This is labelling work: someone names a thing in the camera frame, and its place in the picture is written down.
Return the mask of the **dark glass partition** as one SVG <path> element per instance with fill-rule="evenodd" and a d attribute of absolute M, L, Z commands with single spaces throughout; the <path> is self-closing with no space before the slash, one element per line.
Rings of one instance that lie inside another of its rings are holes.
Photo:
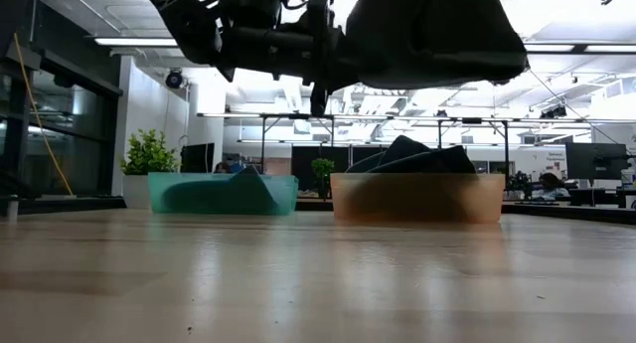
<path fill-rule="evenodd" d="M 0 193 L 107 195 L 120 58 L 80 26 L 81 0 L 0 0 Z"/>

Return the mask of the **green plant in white pot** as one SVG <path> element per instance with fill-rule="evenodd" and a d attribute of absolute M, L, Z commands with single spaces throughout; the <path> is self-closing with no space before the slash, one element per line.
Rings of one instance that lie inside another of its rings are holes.
<path fill-rule="evenodd" d="M 128 149 L 120 159 L 122 196 L 128 209 L 151 207 L 149 177 L 155 172 L 177 170 L 176 149 L 168 148 L 163 131 L 139 129 L 128 138 Z"/>

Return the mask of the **small green plant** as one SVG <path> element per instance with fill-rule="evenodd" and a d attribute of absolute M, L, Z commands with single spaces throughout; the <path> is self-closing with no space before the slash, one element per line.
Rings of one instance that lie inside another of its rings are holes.
<path fill-rule="evenodd" d="M 319 197 L 326 201 L 329 192 L 329 179 L 335 169 L 335 162 L 327 158 L 317 158 L 311 162 L 311 167 L 319 184 Z"/>

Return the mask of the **orange translucent plastic bin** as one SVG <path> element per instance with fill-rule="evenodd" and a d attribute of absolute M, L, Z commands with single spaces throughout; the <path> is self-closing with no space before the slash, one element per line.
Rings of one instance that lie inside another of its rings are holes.
<path fill-rule="evenodd" d="M 501 174 L 334 173 L 334 216 L 356 223 L 496 224 Z"/>

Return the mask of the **grey-blue cap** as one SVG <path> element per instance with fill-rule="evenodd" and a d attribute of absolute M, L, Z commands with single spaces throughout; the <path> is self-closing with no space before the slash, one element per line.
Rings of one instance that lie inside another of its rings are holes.
<path fill-rule="evenodd" d="M 529 66 L 500 0 L 358 0 L 345 34 L 363 45 L 366 86 L 505 83 Z"/>

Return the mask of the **dark navy denim cap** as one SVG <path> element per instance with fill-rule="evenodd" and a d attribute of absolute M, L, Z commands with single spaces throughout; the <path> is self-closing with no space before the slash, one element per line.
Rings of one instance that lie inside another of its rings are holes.
<path fill-rule="evenodd" d="M 247 167 L 223 183 L 221 209 L 225 214 L 270 215 L 277 204 L 254 167 Z"/>

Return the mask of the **black metal rack frame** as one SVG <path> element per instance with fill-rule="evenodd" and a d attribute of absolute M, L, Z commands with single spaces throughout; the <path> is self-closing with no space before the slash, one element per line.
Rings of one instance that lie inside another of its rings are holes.
<path fill-rule="evenodd" d="M 442 128 L 451 128 L 456 125 L 462 124 L 464 126 L 479 127 L 488 124 L 493 128 L 495 132 L 498 132 L 504 138 L 504 173 L 510 174 L 510 141 L 509 141 L 509 124 L 512 122 L 511 118 L 497 118 L 497 117 L 454 117 L 454 116 L 393 116 L 393 115 L 345 115 L 345 114 L 324 114 L 324 115 L 310 115 L 306 113 L 247 113 L 247 112 L 232 112 L 232 113 L 204 113 L 199 112 L 197 117 L 203 118 L 222 118 L 237 119 L 239 126 L 242 126 L 243 120 L 258 120 L 260 123 L 260 138 L 256 140 L 260 144 L 260 157 L 264 158 L 265 143 L 306 143 L 325 145 L 328 143 L 331 146 L 338 145 L 376 145 L 376 146 L 389 146 L 391 142 L 384 137 L 377 137 L 374 131 L 377 127 L 385 125 L 387 123 L 393 123 L 398 121 L 404 121 L 410 123 L 409 129 L 416 127 L 434 127 L 437 129 L 437 141 L 436 147 L 443 147 L 443 132 Z M 326 132 L 323 139 L 309 139 L 307 134 L 302 134 L 302 139 L 297 139 L 296 134 L 285 134 L 278 138 L 267 138 L 267 132 L 276 127 L 280 121 L 295 121 L 300 120 L 307 122 L 309 127 L 312 127 L 313 122 L 319 123 Z M 375 127 L 369 135 L 365 137 L 351 137 L 349 133 L 352 131 L 349 128 L 346 134 L 340 134 L 341 127 L 345 127 L 347 123 L 354 124 L 374 124 Z"/>

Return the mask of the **black monitor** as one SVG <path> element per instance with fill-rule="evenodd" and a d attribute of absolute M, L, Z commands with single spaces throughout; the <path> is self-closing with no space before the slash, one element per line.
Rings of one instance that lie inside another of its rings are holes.
<path fill-rule="evenodd" d="M 612 143 L 574 143 L 565 145 L 568 179 L 620 180 L 629 167 L 626 146 Z"/>
<path fill-rule="evenodd" d="M 214 143 L 186 145 L 181 149 L 182 173 L 210 173 L 214 166 Z"/>

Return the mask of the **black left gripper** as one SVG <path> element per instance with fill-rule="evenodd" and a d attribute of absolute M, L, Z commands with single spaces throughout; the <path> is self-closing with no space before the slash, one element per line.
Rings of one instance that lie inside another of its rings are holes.
<path fill-rule="evenodd" d="M 325 113 L 333 89 L 354 85 L 368 69 L 369 51 L 333 27 L 334 0 L 220 0 L 222 40 L 218 70 L 232 81 L 236 69 L 303 79 L 312 85 L 310 112 Z"/>

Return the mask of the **ceiling light strip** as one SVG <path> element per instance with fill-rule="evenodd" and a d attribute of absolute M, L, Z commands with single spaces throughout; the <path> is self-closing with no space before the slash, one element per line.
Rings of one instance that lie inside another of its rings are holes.
<path fill-rule="evenodd" d="M 177 48 L 172 38 L 95 37 L 94 41 L 110 48 Z"/>
<path fill-rule="evenodd" d="M 544 55 L 636 55 L 636 45 L 632 44 L 584 44 L 584 43 L 526 43 L 529 54 Z"/>

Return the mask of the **dark blue cap with buckle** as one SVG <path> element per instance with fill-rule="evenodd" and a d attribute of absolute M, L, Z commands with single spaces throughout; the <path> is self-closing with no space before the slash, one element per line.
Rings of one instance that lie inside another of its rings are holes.
<path fill-rule="evenodd" d="M 462 146 L 436 149 L 400 135 L 384 152 L 370 173 L 475 174 L 476 169 Z"/>

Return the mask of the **green translucent plastic bin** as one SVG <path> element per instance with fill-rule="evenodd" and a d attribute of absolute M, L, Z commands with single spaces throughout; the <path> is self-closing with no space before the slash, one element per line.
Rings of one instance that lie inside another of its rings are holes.
<path fill-rule="evenodd" d="M 235 174 L 162 173 L 148 175 L 151 210 L 158 214 L 225 214 L 220 206 L 223 183 Z M 295 210 L 298 179 L 294 176 L 261 175 L 277 204 L 270 215 L 287 216 Z"/>

